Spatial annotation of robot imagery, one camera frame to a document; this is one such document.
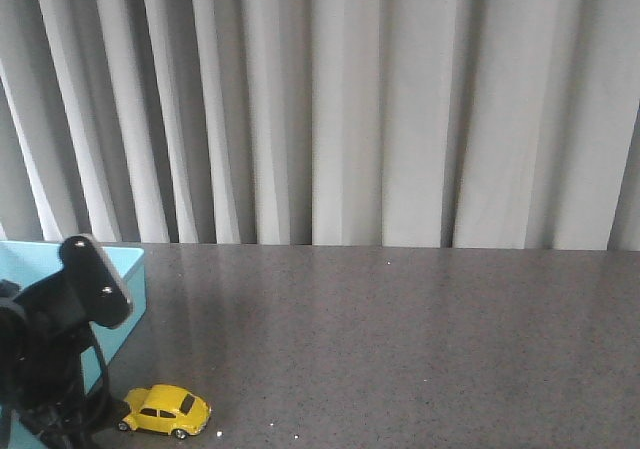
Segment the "toy car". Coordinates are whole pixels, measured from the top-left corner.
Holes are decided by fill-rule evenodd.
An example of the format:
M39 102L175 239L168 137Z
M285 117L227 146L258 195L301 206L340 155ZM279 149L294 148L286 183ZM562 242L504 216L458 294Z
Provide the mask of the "toy car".
M204 400L167 384L132 389L124 400L131 412L118 423L121 431L148 431L186 439L200 434L211 417L211 406Z

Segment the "white curtain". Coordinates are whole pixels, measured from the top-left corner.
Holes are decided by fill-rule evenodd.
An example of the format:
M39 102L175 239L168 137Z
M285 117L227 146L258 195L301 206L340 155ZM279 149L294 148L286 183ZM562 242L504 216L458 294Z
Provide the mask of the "white curtain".
M640 0L0 0L0 238L640 249Z

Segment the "black cable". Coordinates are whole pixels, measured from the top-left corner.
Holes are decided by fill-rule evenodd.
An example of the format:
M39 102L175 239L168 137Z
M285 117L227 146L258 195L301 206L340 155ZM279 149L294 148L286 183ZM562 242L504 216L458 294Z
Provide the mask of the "black cable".
M73 426L63 426L58 428L58 427L52 427L52 424L57 424L59 422L59 418L58 420L52 421L48 424L43 424L40 421L38 421L36 418L32 417L28 411L25 411L22 408L17 408L17 411L20 417L25 419L30 425L32 425L32 427L36 431L46 432L48 434L55 434L59 436L68 436L71 434L77 434L87 429L91 424L96 422L98 418L102 415L104 408L110 398L109 372L107 370L107 362L104 358L104 353L102 352L100 344L98 344L98 340L96 339L96 336L93 330L91 330L91 345L93 347L93 350L96 353L96 358L98 359L98 365L100 367L100 377L98 381L100 381L102 386L100 389L102 391L102 394L95 411L93 412L93 414L91 414L91 416L86 421L80 424L76 424Z
M0 408L0 449L9 448L9 440L11 439L11 419L13 409L5 404Z

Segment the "gray countertop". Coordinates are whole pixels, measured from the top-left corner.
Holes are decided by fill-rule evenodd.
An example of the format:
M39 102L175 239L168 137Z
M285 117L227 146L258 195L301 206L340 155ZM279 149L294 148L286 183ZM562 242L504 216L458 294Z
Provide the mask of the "gray countertop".
M214 416L104 448L640 445L638 253L142 247L113 391L177 384Z

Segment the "blue container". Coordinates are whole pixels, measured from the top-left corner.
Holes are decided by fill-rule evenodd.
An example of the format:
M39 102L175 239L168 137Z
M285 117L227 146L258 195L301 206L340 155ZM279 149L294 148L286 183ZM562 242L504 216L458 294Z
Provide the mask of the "blue container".
M60 244L45 242L0 241L0 279L7 279L26 287L59 271L62 268L58 258L59 247ZM144 314L147 303L142 264L144 251L131 247L105 247L104 250L127 284L133 301L133 313L117 329L93 326L108 362ZM98 361L92 349L82 354L82 367L85 387L88 389L100 374ZM14 420L9 449L44 449L44 446Z

